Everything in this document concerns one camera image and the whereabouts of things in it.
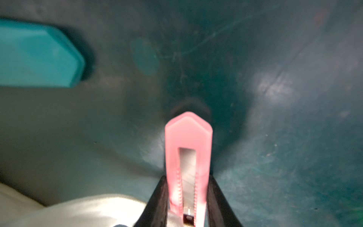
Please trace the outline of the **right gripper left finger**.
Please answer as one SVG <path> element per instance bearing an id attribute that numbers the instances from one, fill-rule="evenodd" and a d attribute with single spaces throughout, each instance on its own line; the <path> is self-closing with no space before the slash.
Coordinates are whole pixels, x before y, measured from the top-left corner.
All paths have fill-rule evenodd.
<path id="1" fill-rule="evenodd" d="M 166 227 L 168 200 L 167 178 L 162 176 L 134 227 Z"/>

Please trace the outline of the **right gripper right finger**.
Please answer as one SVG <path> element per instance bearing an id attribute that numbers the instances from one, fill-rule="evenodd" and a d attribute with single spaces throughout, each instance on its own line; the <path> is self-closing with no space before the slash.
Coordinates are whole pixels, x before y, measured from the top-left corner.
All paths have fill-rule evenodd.
<path id="1" fill-rule="evenodd" d="M 207 210 L 209 227 L 243 227 L 212 175 L 209 176 Z"/>

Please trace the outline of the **white cloth tote pouch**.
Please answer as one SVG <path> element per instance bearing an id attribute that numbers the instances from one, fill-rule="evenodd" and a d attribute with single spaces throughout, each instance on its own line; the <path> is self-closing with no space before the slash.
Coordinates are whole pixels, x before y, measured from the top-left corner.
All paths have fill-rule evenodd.
<path id="1" fill-rule="evenodd" d="M 1 184 L 2 227 L 132 227 L 146 203 L 123 194 L 102 194 L 45 207 Z"/>

